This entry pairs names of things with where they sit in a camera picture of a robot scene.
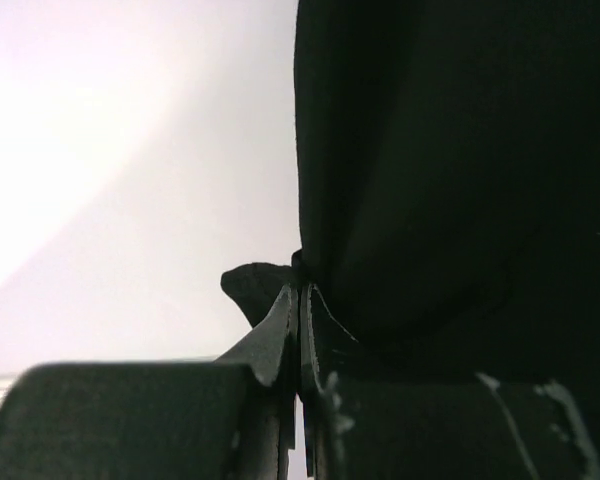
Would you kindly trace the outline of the black t-shirt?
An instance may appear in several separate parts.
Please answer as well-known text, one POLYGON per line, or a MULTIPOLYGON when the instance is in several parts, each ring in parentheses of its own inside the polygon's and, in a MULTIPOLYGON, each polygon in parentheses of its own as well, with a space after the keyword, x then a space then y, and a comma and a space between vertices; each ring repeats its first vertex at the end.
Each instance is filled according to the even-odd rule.
POLYGON ((553 380, 600 453, 600 1, 302 1, 301 247, 223 290, 316 286, 378 361, 553 380))

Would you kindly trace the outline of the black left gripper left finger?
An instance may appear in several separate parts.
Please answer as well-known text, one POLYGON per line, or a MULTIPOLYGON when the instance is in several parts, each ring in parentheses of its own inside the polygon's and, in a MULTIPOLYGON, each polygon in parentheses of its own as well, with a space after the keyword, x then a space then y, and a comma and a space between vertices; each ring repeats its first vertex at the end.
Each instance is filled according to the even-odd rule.
POLYGON ((0 479, 283 479, 298 296, 212 362, 47 364, 0 407, 0 479))

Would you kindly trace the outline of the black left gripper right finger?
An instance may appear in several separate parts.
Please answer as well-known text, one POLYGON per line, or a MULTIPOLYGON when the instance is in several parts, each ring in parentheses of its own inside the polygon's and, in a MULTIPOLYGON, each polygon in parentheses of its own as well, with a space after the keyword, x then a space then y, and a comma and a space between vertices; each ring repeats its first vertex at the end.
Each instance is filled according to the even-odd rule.
POLYGON ((395 370, 332 317, 314 285, 299 314, 309 476, 600 479, 600 453, 563 385, 395 370))

